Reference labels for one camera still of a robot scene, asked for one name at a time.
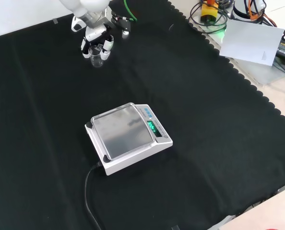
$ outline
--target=white paper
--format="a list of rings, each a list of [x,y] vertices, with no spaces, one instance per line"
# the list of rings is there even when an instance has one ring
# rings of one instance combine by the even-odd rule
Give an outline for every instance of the white paper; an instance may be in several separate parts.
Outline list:
[[[271,66],[284,29],[228,20],[219,55]]]

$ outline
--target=white table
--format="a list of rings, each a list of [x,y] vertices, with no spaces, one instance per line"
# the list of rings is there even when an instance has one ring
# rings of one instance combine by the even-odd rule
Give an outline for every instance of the white table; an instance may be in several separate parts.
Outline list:
[[[219,230],[285,230],[285,190],[239,217]]]

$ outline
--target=yellow device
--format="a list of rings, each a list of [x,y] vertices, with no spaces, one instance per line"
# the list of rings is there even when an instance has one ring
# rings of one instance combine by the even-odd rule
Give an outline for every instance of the yellow device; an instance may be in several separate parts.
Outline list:
[[[215,1],[208,0],[204,2],[218,8],[218,4]],[[202,23],[216,22],[217,14],[218,14],[218,9],[215,9],[206,4],[202,4],[200,21]]]

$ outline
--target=black cloth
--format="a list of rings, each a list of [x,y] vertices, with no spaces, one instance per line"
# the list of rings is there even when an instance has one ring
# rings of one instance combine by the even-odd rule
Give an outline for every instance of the black cloth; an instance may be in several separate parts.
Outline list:
[[[84,124],[149,104],[172,147],[113,175],[91,173],[106,230],[205,230],[285,184],[285,117],[166,0],[129,0],[99,69],[72,16],[0,37],[0,230],[95,229],[83,185],[97,155]],[[127,16],[122,1],[111,8]]]

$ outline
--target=scale control panel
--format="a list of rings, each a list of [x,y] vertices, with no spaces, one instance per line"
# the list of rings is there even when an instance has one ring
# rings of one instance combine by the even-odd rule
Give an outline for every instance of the scale control panel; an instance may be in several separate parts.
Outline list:
[[[154,115],[153,111],[147,104],[136,104],[136,108],[139,113],[142,115],[147,125],[149,126],[151,133],[153,134],[154,139],[157,143],[170,142],[171,139],[163,128],[161,123],[158,121],[157,117]]]

